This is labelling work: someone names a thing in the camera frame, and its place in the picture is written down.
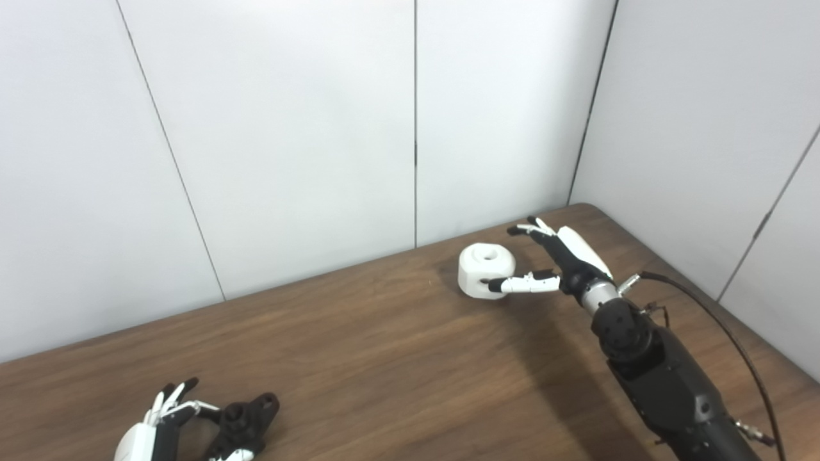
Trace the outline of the white and black left hand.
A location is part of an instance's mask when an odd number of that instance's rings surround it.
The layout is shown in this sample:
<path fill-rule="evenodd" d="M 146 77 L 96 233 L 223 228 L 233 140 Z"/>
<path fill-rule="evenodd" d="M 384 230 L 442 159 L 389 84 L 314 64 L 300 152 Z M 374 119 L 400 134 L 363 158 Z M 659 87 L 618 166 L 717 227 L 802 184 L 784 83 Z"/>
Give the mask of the white and black left hand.
<path fill-rule="evenodd" d="M 203 453 L 204 460 L 254 460 L 266 447 L 251 403 L 235 402 L 220 408 L 200 400 L 185 400 L 199 384 L 192 377 L 167 384 L 156 395 L 143 419 L 121 437 L 115 460 L 176 460 L 185 424 L 199 417 L 219 431 Z"/>

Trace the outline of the white and black right hand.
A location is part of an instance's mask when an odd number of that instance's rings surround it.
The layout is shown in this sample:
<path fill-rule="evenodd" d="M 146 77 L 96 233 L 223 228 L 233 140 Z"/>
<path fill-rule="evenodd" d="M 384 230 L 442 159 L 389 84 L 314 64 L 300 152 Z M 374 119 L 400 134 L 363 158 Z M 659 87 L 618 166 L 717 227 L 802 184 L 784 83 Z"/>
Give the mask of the white and black right hand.
<path fill-rule="evenodd" d="M 618 290 L 611 271 L 588 243 L 570 227 L 554 230 L 536 216 L 528 216 L 527 224 L 507 228 L 510 236 L 525 234 L 545 249 L 557 267 L 557 271 L 531 271 L 518 277 L 489 279 L 489 292 L 551 293 L 561 291 L 573 296 L 579 303 L 597 289 L 602 289 L 604 300 L 618 297 Z"/>

